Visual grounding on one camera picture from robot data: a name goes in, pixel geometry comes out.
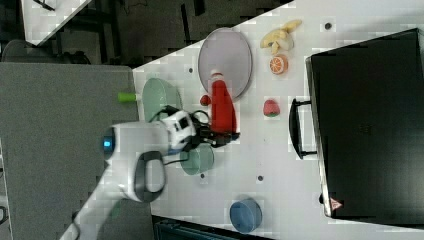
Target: green bowl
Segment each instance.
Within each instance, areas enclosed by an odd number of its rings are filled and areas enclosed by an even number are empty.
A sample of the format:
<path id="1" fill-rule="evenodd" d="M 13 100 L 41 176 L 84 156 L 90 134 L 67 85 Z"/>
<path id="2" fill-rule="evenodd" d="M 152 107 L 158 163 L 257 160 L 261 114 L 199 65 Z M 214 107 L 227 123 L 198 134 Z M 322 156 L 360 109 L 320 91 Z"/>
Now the green bowl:
<path id="1" fill-rule="evenodd" d="M 141 100 L 143 102 L 145 121 L 150 121 L 150 119 L 166 105 L 178 109 L 183 108 L 178 89 L 159 78 L 151 78 L 146 82 Z M 159 119 L 165 117 L 166 115 L 160 115 Z"/>
<path id="2" fill-rule="evenodd" d="M 192 149 L 188 153 L 182 152 L 180 157 L 181 159 L 187 159 L 186 161 L 181 161 L 180 164 L 188 175 L 206 172 L 212 169 L 214 163 L 212 147 L 206 143 L 200 144 L 196 149 Z"/>

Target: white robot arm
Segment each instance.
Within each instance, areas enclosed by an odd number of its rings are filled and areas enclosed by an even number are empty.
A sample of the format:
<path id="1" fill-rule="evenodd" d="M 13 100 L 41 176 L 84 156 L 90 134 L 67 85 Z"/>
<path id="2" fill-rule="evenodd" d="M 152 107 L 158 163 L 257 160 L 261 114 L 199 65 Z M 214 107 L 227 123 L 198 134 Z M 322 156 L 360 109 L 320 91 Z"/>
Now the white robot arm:
<path id="1" fill-rule="evenodd" d="M 116 203 L 151 202 L 165 185 L 162 156 L 179 153 L 196 135 L 190 115 L 177 111 L 152 123 L 113 125 L 105 136 L 110 158 L 99 184 L 61 240 L 93 240 Z"/>

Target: small red object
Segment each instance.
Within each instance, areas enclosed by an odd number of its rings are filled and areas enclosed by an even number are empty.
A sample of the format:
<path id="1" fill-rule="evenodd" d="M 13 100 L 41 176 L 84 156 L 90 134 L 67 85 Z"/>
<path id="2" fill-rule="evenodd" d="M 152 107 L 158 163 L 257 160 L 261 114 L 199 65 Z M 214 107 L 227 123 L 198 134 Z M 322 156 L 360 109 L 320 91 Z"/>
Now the small red object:
<path id="1" fill-rule="evenodd" d="M 264 115 L 267 117 L 276 117 L 280 115 L 280 107 L 274 99 L 268 99 L 265 101 Z"/>
<path id="2" fill-rule="evenodd" d="M 200 104 L 202 106 L 209 106 L 212 103 L 211 98 L 208 95 L 203 95 L 200 99 Z"/>

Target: orange slice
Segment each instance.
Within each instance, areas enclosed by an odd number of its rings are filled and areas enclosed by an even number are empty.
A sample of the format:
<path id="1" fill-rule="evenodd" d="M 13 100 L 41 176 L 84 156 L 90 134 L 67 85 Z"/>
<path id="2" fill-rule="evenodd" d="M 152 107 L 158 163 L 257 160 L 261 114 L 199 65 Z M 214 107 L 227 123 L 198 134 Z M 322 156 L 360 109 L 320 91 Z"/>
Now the orange slice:
<path id="1" fill-rule="evenodd" d="M 286 56 L 279 54 L 273 57 L 269 63 L 269 67 L 271 68 L 271 72 L 274 74 L 282 74 L 287 71 L 289 67 L 289 61 Z"/>

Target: warning sticker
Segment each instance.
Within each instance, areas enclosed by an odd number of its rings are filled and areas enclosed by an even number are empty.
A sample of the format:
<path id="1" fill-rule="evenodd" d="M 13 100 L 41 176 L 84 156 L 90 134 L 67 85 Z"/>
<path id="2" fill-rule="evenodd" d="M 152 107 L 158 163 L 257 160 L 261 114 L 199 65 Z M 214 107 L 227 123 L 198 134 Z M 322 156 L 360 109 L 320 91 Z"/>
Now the warning sticker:
<path id="1" fill-rule="evenodd" d="M 339 208 L 341 208 L 343 206 L 343 204 L 341 204 L 340 202 L 338 202 L 338 201 L 336 201 L 336 200 L 334 200 L 332 198 L 330 198 L 330 203 L 331 203 L 331 209 L 333 211 L 334 210 L 337 210 L 337 209 L 339 209 Z"/>

